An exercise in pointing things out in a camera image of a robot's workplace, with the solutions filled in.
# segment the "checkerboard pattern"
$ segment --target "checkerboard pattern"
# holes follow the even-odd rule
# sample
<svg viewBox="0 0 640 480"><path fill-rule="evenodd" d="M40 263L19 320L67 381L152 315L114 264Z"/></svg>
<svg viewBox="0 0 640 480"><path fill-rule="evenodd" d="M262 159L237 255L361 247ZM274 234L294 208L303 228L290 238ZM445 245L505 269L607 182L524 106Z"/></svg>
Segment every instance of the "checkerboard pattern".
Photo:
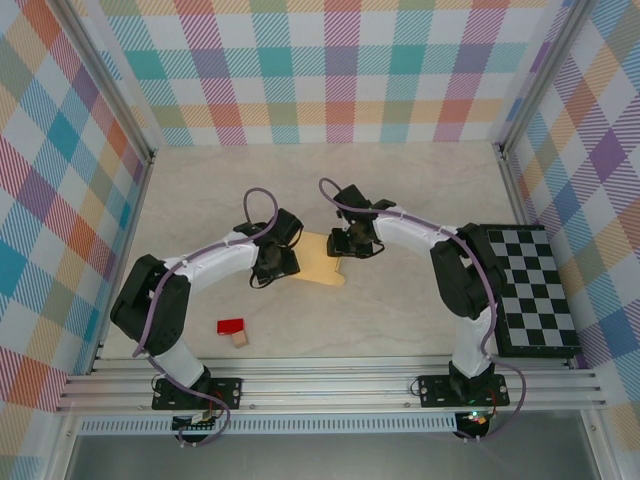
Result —
<svg viewBox="0 0 640 480"><path fill-rule="evenodd" d="M640 466L640 2L601 0L516 148L619 443Z"/></svg>
<svg viewBox="0 0 640 480"><path fill-rule="evenodd" d="M500 355L572 358L581 353L544 227L483 227L507 275L496 325Z"/></svg>
<svg viewBox="0 0 640 480"><path fill-rule="evenodd" d="M485 140L549 4L100 0L171 145Z"/></svg>
<svg viewBox="0 0 640 480"><path fill-rule="evenodd" d="M143 163L45 0L0 0L0 478L91 352Z"/></svg>

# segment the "black mounting bracket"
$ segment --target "black mounting bracket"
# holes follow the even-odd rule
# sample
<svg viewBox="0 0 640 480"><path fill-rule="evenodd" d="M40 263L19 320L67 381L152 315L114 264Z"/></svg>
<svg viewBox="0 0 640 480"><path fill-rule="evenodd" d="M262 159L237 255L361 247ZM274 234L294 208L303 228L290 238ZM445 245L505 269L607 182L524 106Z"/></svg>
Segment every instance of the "black mounting bracket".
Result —
<svg viewBox="0 0 640 480"><path fill-rule="evenodd" d="M503 375L494 374L481 390L460 399L451 385L450 375L423 375L418 377L418 395L422 408L433 407L505 407L509 405L509 392Z"/></svg>
<svg viewBox="0 0 640 480"><path fill-rule="evenodd" d="M196 397L175 387L166 378L158 379L153 388L152 410L209 410L209 400ZM242 397L241 378L211 378L206 389L208 395L219 398L229 406L229 410L240 408Z"/></svg>

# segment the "red block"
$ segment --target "red block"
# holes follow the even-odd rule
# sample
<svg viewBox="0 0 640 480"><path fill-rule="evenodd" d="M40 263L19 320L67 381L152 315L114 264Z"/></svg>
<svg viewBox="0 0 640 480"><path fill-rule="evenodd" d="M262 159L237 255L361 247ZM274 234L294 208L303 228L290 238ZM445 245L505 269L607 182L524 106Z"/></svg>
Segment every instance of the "red block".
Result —
<svg viewBox="0 0 640 480"><path fill-rule="evenodd" d="M233 335L244 330L244 318L218 320L218 335Z"/></svg>

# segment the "wooden block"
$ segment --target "wooden block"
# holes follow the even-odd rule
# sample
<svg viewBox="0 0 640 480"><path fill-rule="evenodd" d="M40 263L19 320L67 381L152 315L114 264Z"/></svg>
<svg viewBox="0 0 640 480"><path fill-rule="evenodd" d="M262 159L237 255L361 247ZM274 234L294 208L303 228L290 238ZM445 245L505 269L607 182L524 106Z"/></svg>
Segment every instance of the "wooden block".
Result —
<svg viewBox="0 0 640 480"><path fill-rule="evenodd" d="M218 320L218 335L231 335L244 330L244 318Z"/></svg>
<svg viewBox="0 0 640 480"><path fill-rule="evenodd" d="M240 330L239 332L231 334L231 340L233 340L233 344L236 348L242 348L249 345L249 340L247 339L247 334L244 330Z"/></svg>
<svg viewBox="0 0 640 480"><path fill-rule="evenodd" d="M323 285L344 285L344 277L338 273L339 257L327 255L327 235L302 232L300 241L293 251L296 254L300 273L293 278Z"/></svg>

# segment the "gray floor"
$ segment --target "gray floor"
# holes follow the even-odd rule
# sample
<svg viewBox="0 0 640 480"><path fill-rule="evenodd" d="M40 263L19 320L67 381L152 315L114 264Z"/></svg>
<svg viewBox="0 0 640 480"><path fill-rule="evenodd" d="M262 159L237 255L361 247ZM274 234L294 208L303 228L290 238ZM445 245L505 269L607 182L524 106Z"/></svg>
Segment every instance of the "gray floor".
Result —
<svg viewBox="0 0 640 480"><path fill-rule="evenodd" d="M523 413L480 445L451 434L229 435L202 449L173 437L83 437L67 479L596 479L588 448L569 412Z"/></svg>

